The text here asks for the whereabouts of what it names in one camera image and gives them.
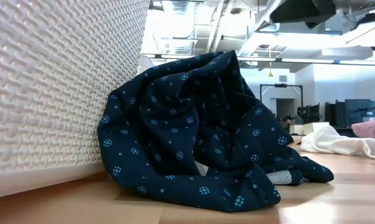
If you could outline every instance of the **white cloth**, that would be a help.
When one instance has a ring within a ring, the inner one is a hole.
[[[326,126],[306,135],[301,140],[300,150],[347,156],[365,154],[375,159],[375,139],[340,136],[333,127]]]

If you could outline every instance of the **ceiling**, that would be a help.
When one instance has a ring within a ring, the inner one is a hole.
[[[336,8],[341,11],[366,11],[366,9],[372,9],[375,7],[375,1],[363,1],[363,0],[337,0],[334,1]],[[213,40],[211,42],[210,52],[212,51],[230,51],[236,50],[238,52],[243,43],[247,40],[250,34],[248,30],[250,26],[255,22],[255,14],[259,11],[263,11],[267,7],[267,0],[234,0],[230,3],[231,13],[226,13],[228,8],[227,4],[224,4],[222,8],[223,14],[219,19],[219,25],[215,26],[217,7],[219,7],[218,0],[206,0],[196,5],[194,21],[192,21],[194,33],[190,39],[195,41],[192,54],[203,54],[206,53],[206,48],[209,43],[209,37],[211,37],[211,31],[216,31],[213,34]],[[344,52],[338,46],[332,46],[331,50],[328,49],[330,44],[335,43],[336,38],[332,39],[335,34],[332,32],[327,33],[325,30],[344,29],[346,26],[351,26],[350,21],[344,18],[344,15],[338,14],[332,17],[329,22],[323,23],[321,26],[316,27],[313,30],[309,30],[304,23],[301,24],[282,24],[279,32],[288,32],[294,34],[295,32],[306,32],[300,38],[295,35],[280,34],[280,37],[275,38],[269,34],[264,34],[261,38],[255,38],[255,44],[252,45],[250,51],[251,56],[260,57],[289,57],[289,58],[335,58],[335,59],[366,59],[369,55],[371,56],[372,50],[370,47],[351,47],[348,50],[350,54],[338,54]],[[143,54],[169,54],[170,43],[176,40],[172,39],[172,32],[174,29],[170,27],[176,26],[178,29],[186,27],[186,24],[175,24],[172,19],[169,18],[169,14],[164,11],[150,10],[146,21],[145,37],[143,40],[143,46],[141,53]],[[322,32],[326,32],[326,35],[318,35],[316,29],[323,29]],[[220,33],[221,40],[216,45],[216,37]],[[269,67],[269,63],[259,63],[257,66],[259,69]],[[290,68],[296,70],[297,66],[294,63],[278,63],[273,67]]]

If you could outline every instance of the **crumpled cloth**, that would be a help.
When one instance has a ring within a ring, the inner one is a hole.
[[[375,139],[349,138],[340,136],[337,131],[326,126],[307,134],[301,140],[301,151],[342,154],[346,156],[366,155],[375,159]]]
[[[108,97],[98,125],[107,172],[147,197],[242,212],[279,203],[266,173],[292,185],[333,173],[287,147],[293,140],[240,75],[235,52],[155,66]],[[208,166],[205,176],[195,161]]]
[[[357,137],[375,139],[375,120],[353,124],[351,127]]]

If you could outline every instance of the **desk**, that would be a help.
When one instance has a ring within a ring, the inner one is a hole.
[[[223,213],[155,202],[105,174],[0,198],[0,223],[375,223],[375,160],[302,153],[335,173],[330,184],[278,186],[280,204]]]

